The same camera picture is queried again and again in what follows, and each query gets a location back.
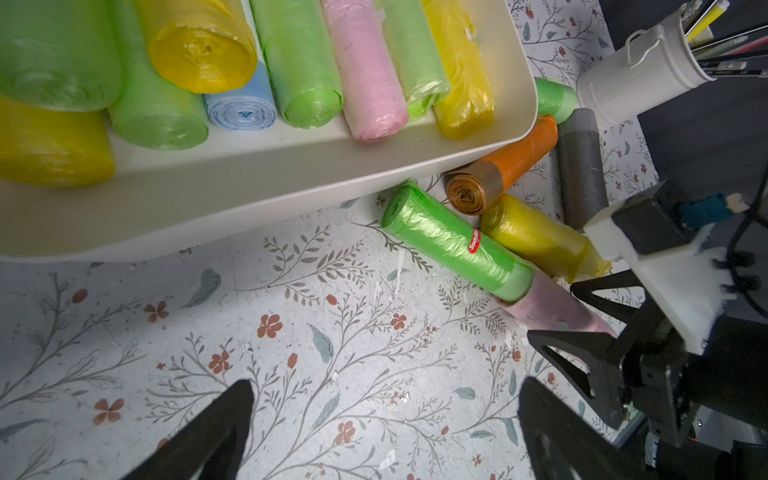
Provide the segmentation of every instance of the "white metal bucket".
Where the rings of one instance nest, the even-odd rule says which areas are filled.
[[[651,30],[630,35],[622,49],[580,76],[576,90],[606,130],[714,80],[696,62],[675,11]]]

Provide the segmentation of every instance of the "bucket handle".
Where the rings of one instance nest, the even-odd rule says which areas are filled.
[[[629,68],[635,68],[639,64],[643,63],[643,60],[645,60],[645,58],[648,56],[650,51],[656,48],[657,46],[659,46],[659,44],[661,43],[661,27],[659,25],[656,25],[652,33],[652,35],[656,37],[656,39],[654,40],[654,43],[649,48],[645,49],[643,54],[640,56],[640,60],[632,63],[632,48],[631,48],[630,42],[633,41],[635,37],[637,37],[638,35],[642,35],[646,31],[647,30],[641,29],[636,31],[629,37],[627,37],[627,44],[626,44],[627,45],[627,63],[629,64]]]

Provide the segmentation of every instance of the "white plastic tray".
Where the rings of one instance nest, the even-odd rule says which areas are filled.
[[[186,151],[156,152],[112,135],[108,182],[52,190],[0,180],[0,258],[17,262],[136,261],[244,232],[467,164],[524,137],[537,95],[505,0],[464,0],[496,99],[496,122],[463,141],[434,117],[386,141],[355,142],[339,116],[306,131],[210,127]]]

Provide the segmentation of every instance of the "blue connector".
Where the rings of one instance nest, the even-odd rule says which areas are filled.
[[[722,193],[711,195],[680,206],[680,216],[689,230],[699,230],[704,225],[719,223],[733,216]]]

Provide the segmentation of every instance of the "pen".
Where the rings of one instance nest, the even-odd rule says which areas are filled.
[[[680,21],[685,25],[688,23],[696,12],[701,8],[702,0],[692,0],[686,4],[685,10],[680,14]]]
[[[745,68],[745,61],[722,61],[716,67],[707,67],[704,70],[709,73],[709,70],[743,70]]]
[[[716,57],[718,55],[725,55],[726,53],[731,53],[732,50],[743,44],[748,38],[748,35],[741,35],[733,40],[724,41],[723,43],[710,47],[707,50],[698,51],[694,53],[694,56],[697,60],[706,60],[707,58]]]
[[[728,35],[726,37],[720,37],[720,38],[715,38],[714,40],[705,41],[703,44],[696,45],[695,47],[692,47],[690,50],[693,53],[696,53],[698,51],[704,50],[705,48],[709,48],[709,47],[713,47],[715,45],[719,45],[721,43],[724,43],[725,41],[733,40],[734,38],[740,37],[742,35],[750,35],[750,34],[753,34],[755,32],[758,32],[760,30],[764,30],[766,28],[768,28],[768,22],[762,23],[762,24],[759,24],[759,25],[755,25],[754,27],[745,28],[742,31],[737,31],[736,33],[733,33],[733,34]]]
[[[768,70],[716,70],[707,74],[719,78],[768,78]]]
[[[748,51],[752,51],[755,48],[761,47],[765,44],[768,44],[768,35],[765,35],[762,38],[758,38],[755,41],[751,41],[746,45],[742,45],[739,48],[731,48],[729,51],[725,52],[724,55],[737,55],[739,53],[747,53]]]
[[[715,68],[723,61],[750,60],[759,57],[768,57],[768,50],[748,51],[747,53],[708,58],[707,60],[699,60],[699,65],[701,65],[702,68]]]

